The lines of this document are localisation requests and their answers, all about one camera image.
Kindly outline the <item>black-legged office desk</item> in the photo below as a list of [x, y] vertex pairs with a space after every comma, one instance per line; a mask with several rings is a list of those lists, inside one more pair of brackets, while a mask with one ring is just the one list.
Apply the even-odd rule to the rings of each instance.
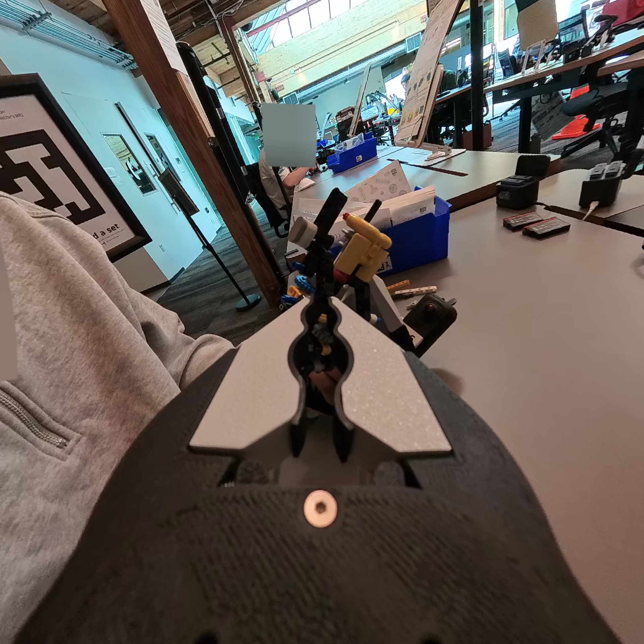
[[529, 152], [532, 97], [609, 80], [619, 71], [628, 72], [625, 123], [628, 141], [633, 141], [643, 127], [643, 30], [618, 34], [613, 43], [572, 62], [556, 62], [526, 73], [511, 76], [487, 89], [493, 103], [519, 101], [517, 151]]

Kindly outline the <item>small screen on stand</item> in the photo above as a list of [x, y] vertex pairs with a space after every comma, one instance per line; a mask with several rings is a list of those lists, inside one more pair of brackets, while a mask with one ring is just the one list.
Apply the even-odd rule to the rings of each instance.
[[160, 173], [158, 180], [183, 214], [192, 217], [200, 211], [170, 168]]

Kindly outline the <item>small blue plastic bin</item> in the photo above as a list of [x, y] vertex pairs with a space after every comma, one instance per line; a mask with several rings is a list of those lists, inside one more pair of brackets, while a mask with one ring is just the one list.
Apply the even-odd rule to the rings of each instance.
[[347, 172], [377, 157], [377, 140], [372, 133], [363, 134], [363, 140], [342, 151], [336, 147], [334, 154], [326, 159], [326, 165], [334, 174]]

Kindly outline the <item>printed paper sheet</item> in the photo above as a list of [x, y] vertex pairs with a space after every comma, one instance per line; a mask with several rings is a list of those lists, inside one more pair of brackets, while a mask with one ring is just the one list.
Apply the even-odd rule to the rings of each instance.
[[412, 191], [400, 161], [394, 160], [350, 188], [346, 195], [350, 204], [372, 204], [375, 200], [385, 202]]

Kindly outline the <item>black and yellow lego model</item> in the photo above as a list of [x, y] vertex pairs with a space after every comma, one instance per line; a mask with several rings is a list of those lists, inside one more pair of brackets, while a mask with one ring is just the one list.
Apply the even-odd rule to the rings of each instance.
[[333, 367], [342, 374], [346, 370], [347, 362], [340, 356], [340, 343], [335, 336], [337, 318], [330, 308], [330, 298], [338, 296], [342, 287], [349, 287], [355, 296], [355, 312], [374, 324], [377, 317], [372, 314], [370, 282], [391, 247], [391, 239], [370, 223], [382, 205], [375, 200], [363, 219], [353, 214], [343, 215], [346, 227], [342, 250], [334, 258], [330, 228], [347, 202], [343, 192], [333, 189], [315, 221], [302, 217], [291, 223], [288, 240], [307, 253], [302, 262], [292, 265], [296, 276], [281, 297], [282, 310], [304, 298], [309, 298], [313, 306], [306, 322], [304, 362], [297, 370], [305, 382], [307, 406], [327, 415], [333, 413], [334, 405], [328, 404], [311, 386], [309, 374]]

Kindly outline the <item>stack of white booklets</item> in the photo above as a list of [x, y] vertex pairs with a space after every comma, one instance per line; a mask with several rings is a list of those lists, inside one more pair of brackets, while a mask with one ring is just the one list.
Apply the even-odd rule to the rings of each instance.
[[[293, 223], [302, 217], [311, 222], [315, 221], [324, 203], [324, 200], [297, 196], [294, 202], [291, 222]], [[363, 219], [371, 206], [372, 204], [359, 202], [355, 198], [349, 199], [330, 228], [330, 234], [334, 237], [341, 235], [342, 230], [346, 227], [343, 218], [345, 213], [353, 214]], [[433, 214], [435, 207], [435, 189], [434, 187], [427, 187], [385, 200], [371, 220], [371, 225], [378, 230], [389, 229], [425, 214]]]

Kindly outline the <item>large wooden sign board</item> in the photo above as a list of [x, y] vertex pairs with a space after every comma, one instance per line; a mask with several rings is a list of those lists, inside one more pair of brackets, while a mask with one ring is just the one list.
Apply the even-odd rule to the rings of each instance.
[[429, 144], [455, 146], [458, 99], [470, 81], [470, 1], [430, 1], [415, 60], [405, 77], [405, 99], [394, 143], [420, 149]]

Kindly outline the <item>person's left hand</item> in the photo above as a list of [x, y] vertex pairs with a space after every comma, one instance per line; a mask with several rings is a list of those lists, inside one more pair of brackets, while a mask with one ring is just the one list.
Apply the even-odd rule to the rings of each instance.
[[309, 374], [309, 382], [330, 405], [334, 405], [335, 389], [338, 382], [342, 378], [342, 372], [336, 367], [330, 370], [316, 372], [311, 371]]

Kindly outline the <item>wall conduit pipes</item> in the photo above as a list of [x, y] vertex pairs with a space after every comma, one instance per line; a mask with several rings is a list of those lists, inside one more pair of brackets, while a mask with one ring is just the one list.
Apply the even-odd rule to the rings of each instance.
[[1, 2], [1, 25], [23, 36], [62, 46], [126, 71], [138, 68], [129, 53], [104, 37], [61, 20], [50, 11], [30, 8], [19, 1]]

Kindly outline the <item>wooden pillar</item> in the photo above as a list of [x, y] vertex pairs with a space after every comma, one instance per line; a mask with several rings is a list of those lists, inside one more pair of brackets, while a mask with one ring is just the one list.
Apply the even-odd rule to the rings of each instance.
[[[229, 141], [220, 147], [213, 125], [214, 104], [198, 68], [189, 62], [185, 76], [170, 67], [141, 1], [104, 1], [119, 35], [181, 142], [206, 191], [244, 257], [268, 305], [276, 309], [285, 290], [283, 272], [246, 197], [237, 186], [239, 167]], [[231, 172], [228, 160], [232, 158]]]

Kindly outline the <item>black mesh office chair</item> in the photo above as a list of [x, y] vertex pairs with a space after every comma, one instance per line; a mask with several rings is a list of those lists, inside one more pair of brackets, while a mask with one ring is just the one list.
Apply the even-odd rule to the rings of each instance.
[[613, 152], [613, 160], [626, 162], [643, 135], [643, 70], [632, 70], [626, 81], [599, 85], [566, 101], [561, 112], [567, 117], [587, 119], [585, 134], [559, 153], [566, 158], [598, 142]]

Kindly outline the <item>black framed poster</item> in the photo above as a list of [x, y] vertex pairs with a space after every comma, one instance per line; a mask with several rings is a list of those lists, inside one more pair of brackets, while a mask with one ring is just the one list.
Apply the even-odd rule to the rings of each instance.
[[67, 218], [113, 262], [151, 242], [37, 74], [1, 76], [1, 191]]

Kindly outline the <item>black strip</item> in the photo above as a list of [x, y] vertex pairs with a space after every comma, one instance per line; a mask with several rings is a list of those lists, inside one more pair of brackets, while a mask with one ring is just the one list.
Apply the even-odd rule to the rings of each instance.
[[432, 171], [432, 172], [446, 174], [446, 175], [450, 175], [450, 176], [457, 176], [457, 177], [461, 177], [461, 178], [469, 176], [468, 173], [464, 173], [464, 172], [461, 172], [461, 171], [448, 170], [448, 169], [445, 169], [445, 168], [436, 167], [435, 165], [414, 164], [414, 163], [408, 162], [406, 160], [400, 160], [399, 163], [401, 165], [406, 165], [406, 166], [409, 166], [409, 167], [413, 167], [415, 169], [422, 169], [422, 170], [425, 170], [425, 171]]

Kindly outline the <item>large blue plastic bin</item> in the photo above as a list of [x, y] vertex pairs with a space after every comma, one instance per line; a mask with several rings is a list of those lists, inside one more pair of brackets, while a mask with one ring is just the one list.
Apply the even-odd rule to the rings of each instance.
[[[380, 230], [392, 245], [378, 273], [388, 276], [447, 258], [450, 209], [451, 204], [436, 195], [433, 214]], [[342, 250], [343, 230], [332, 237], [331, 253], [336, 258]]]

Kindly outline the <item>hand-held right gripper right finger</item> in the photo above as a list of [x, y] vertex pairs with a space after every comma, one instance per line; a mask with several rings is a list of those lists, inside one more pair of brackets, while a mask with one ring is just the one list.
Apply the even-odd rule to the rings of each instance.
[[340, 419], [399, 457], [449, 454], [449, 440], [406, 353], [336, 297], [330, 305], [337, 314], [335, 335], [349, 358], [336, 390]]

